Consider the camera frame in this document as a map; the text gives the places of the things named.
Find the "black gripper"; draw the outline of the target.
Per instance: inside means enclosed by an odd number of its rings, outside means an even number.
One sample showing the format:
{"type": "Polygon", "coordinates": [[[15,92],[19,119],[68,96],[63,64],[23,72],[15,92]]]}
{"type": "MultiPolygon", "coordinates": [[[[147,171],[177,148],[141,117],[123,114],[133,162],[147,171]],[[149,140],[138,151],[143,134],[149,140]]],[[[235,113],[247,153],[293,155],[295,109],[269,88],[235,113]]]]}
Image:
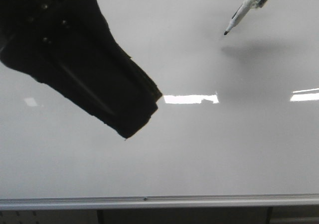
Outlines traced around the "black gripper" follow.
{"type": "Polygon", "coordinates": [[[60,22],[76,4],[76,0],[0,0],[0,61],[6,67],[82,65],[73,49],[63,51],[49,42],[49,50],[32,45],[42,42],[41,32],[60,22]]]}

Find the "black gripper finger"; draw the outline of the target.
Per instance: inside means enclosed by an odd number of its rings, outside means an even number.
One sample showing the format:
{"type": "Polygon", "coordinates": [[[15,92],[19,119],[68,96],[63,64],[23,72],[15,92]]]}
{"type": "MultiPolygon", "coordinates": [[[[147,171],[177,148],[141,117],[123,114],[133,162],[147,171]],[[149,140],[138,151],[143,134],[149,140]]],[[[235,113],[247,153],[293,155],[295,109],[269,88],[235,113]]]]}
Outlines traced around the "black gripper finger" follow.
{"type": "Polygon", "coordinates": [[[82,65],[62,67],[102,114],[153,114],[162,96],[154,81],[113,38],[97,0],[76,0],[63,13],[59,47],[75,50],[82,65]]]}
{"type": "Polygon", "coordinates": [[[7,67],[50,86],[124,138],[145,126],[158,109],[156,86],[119,47],[107,52],[8,45],[0,59],[7,67]]]}

